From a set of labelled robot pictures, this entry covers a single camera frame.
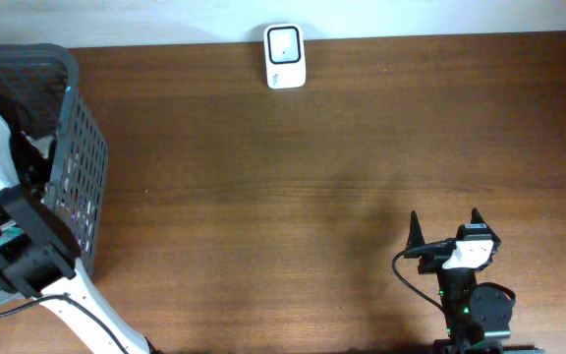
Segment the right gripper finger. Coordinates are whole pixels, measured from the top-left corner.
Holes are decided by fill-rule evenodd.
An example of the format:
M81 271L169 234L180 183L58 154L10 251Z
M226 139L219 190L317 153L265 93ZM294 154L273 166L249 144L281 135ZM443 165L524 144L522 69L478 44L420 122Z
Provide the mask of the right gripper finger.
M479 210L476 207L474 207L471 211L471 221L470 221L470 223L476 224L476 225L479 225L479 226L486 226L485 220L483 219Z
M406 251L412 251L425 245L425 237L417 213L412 210L410 214L409 234L406 242Z

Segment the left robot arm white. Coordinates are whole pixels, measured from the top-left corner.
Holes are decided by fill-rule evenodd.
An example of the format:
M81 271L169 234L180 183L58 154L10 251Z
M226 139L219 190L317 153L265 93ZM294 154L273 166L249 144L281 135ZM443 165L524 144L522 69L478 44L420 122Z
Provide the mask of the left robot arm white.
M0 289L50 310L94 353L153 352L95 288L71 229L22 185L11 137L0 115Z

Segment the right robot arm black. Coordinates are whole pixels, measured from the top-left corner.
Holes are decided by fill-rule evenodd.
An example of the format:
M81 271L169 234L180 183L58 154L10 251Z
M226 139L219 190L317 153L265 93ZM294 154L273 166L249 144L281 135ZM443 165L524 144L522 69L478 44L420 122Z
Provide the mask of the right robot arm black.
M410 216L405 249L392 260L397 278L443 314L446 339L436 339L434 353L541 353L533 345L505 346L516 304L511 289L493 282L477 282L477 273L492 264L500 238L477 209L471 220L458 227L456 236L428 243L417 214ZM437 301L405 279L397 269L401 258L419 261L419 274L433 274L438 282Z

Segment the white barcode scanner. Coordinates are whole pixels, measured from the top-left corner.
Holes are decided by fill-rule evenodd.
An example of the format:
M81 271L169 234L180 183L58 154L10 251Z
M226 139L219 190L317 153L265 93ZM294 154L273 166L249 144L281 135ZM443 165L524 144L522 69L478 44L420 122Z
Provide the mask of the white barcode scanner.
M263 31L266 82L270 89L295 89L307 80L304 33L296 24L275 24Z

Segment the grey plastic mesh basket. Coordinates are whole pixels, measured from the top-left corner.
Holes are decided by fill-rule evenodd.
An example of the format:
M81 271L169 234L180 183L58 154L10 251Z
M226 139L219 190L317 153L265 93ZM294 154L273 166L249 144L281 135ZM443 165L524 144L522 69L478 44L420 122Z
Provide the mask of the grey plastic mesh basket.
M55 44L0 45L0 305L92 273L108 147Z

